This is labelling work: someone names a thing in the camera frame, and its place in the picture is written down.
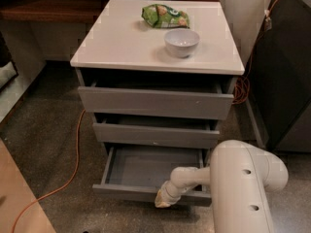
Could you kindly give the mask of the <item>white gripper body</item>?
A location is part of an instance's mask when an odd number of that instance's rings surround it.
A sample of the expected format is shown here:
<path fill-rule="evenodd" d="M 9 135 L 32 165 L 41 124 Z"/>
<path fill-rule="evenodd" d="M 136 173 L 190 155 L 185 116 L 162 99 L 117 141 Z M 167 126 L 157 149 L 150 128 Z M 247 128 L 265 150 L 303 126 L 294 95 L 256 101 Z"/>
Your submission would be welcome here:
<path fill-rule="evenodd" d="M 167 181 L 161 187 L 162 200 L 169 205 L 176 204 L 182 196 L 182 189 L 171 181 Z"/>

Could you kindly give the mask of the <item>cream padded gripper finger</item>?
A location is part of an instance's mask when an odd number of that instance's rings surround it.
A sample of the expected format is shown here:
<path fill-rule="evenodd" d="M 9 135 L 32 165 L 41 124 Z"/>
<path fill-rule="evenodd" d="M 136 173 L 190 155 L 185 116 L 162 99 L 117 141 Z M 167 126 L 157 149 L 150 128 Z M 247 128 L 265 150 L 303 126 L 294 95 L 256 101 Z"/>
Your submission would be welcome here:
<path fill-rule="evenodd" d="M 169 208 L 170 204 L 170 197 L 168 196 L 166 191 L 162 191 L 161 189 L 157 192 L 155 197 L 155 206 L 160 209 Z"/>

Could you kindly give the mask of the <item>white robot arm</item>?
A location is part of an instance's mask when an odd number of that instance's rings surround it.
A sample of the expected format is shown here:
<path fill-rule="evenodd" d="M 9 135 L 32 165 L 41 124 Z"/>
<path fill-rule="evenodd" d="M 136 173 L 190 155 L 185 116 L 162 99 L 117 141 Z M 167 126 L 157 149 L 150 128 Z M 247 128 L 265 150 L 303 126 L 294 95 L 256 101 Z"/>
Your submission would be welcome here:
<path fill-rule="evenodd" d="M 274 233 L 266 194 L 284 189 L 288 169 L 275 154 L 228 140 L 204 168 L 177 167 L 158 191 L 155 205 L 168 208 L 198 185 L 210 187 L 215 233 Z"/>

